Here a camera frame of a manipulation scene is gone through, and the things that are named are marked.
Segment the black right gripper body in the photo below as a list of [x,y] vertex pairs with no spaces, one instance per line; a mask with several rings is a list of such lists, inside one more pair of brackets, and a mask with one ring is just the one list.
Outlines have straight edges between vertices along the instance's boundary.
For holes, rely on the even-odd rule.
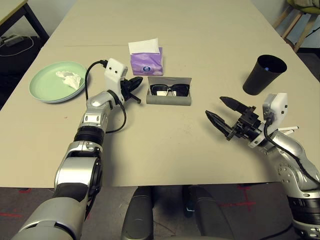
[[230,141],[233,137],[244,138],[252,142],[261,133],[259,126],[261,121],[259,116],[254,113],[255,106],[248,107],[231,128],[231,132],[227,135],[226,139]]

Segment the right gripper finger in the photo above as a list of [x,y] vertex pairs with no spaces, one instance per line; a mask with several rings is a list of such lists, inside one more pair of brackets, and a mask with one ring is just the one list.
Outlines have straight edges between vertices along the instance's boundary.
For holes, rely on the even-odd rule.
[[244,105],[243,103],[227,96],[221,96],[219,98],[228,108],[232,109],[233,111],[236,111],[240,114],[244,114],[248,107]]
[[205,114],[213,126],[222,132],[226,138],[232,138],[235,135],[234,130],[216,113],[206,110]]

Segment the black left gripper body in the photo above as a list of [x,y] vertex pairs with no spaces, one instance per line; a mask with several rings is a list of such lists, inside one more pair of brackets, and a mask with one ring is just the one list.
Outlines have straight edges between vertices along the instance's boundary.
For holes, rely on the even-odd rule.
[[120,82],[120,87],[121,87],[121,94],[124,98],[124,101],[128,101],[129,99],[134,99],[138,104],[141,103],[141,99],[132,94],[132,92],[129,92],[129,80],[124,79]]

